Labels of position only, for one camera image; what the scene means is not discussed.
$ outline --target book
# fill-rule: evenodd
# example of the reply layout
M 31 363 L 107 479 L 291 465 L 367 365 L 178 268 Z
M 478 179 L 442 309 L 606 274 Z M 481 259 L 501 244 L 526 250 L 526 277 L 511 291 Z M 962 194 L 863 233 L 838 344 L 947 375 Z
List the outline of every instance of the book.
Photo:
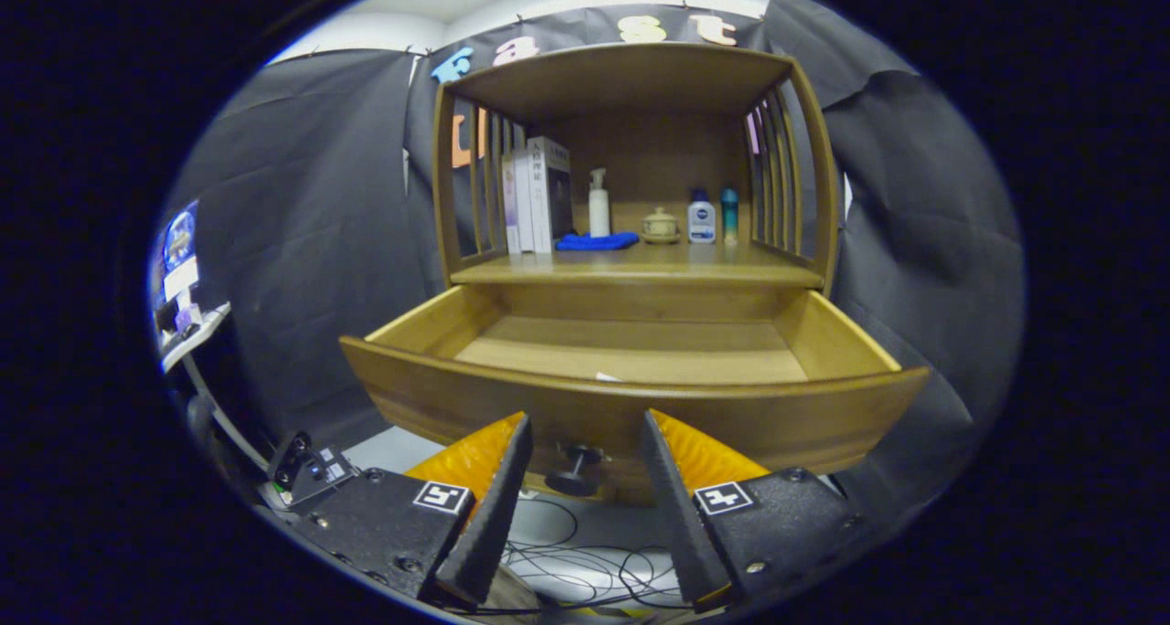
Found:
M 531 167 L 528 149 L 521 147 L 512 153 L 516 171 L 516 227 L 519 232 L 519 249 L 525 253 L 535 250 L 532 245 L 532 197 L 529 187 Z
M 532 201 L 532 242 L 537 253 L 552 253 L 556 241 L 573 231 L 569 191 L 569 151 L 549 137 L 528 142 Z
M 519 217 L 516 213 L 516 156 L 509 152 L 501 162 L 503 169 L 504 195 L 504 233 L 508 240 L 508 254 L 519 255 Z

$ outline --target black curtain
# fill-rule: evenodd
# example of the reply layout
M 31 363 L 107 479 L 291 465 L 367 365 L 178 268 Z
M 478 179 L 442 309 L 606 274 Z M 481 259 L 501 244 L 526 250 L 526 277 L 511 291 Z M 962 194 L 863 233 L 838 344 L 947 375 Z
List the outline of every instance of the black curtain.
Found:
M 770 0 L 765 27 L 808 75 L 853 191 L 832 300 L 903 366 L 931 368 L 906 417 L 835 475 L 889 537 L 1003 407 L 1024 334 L 1019 226 L 978 135 L 889 47 L 814 0 Z
M 388 427 L 338 336 L 426 298 L 402 179 L 413 55 L 345 50 L 263 68 L 218 114 L 167 212 L 199 199 L 204 308 L 230 301 L 253 407 L 277 437 L 342 448 Z

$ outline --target small bottle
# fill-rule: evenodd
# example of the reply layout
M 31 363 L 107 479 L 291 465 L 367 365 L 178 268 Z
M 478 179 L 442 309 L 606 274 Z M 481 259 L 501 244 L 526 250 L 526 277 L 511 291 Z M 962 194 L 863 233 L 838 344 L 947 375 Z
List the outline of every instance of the small bottle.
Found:
M 723 243 L 735 246 L 739 242 L 739 197 L 735 188 L 723 188 L 720 205 L 723 206 Z
M 715 243 L 715 207 L 707 198 L 706 188 L 690 192 L 687 207 L 687 239 L 691 243 Z
M 601 187 L 605 169 L 590 171 L 593 181 L 589 185 L 589 235 L 610 236 L 610 194 Z

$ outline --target white floor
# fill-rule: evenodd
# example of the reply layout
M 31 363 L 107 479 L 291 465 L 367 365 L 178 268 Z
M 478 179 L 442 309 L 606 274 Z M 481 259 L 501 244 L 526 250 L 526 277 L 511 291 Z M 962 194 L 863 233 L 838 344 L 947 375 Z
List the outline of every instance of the white floor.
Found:
M 395 426 L 343 453 L 359 469 L 401 473 L 442 448 Z M 837 489 L 827 476 L 820 480 Z M 683 603 L 666 542 L 655 509 L 522 490 L 502 562 L 532 590 L 564 603 L 613 598 L 605 606 L 679 607 Z

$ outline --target shelf top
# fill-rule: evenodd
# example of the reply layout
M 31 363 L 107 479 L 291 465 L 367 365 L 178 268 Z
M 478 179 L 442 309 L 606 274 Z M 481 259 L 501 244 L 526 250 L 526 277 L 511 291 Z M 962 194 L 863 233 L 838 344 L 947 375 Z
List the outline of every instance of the shelf top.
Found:
M 504 255 L 450 275 L 461 283 L 758 284 L 819 289 L 820 275 L 804 257 L 736 246 L 635 243 L 624 250 Z
M 611 43 L 541 54 L 445 84 L 525 124 L 590 111 L 746 115 L 792 60 L 684 42 Z

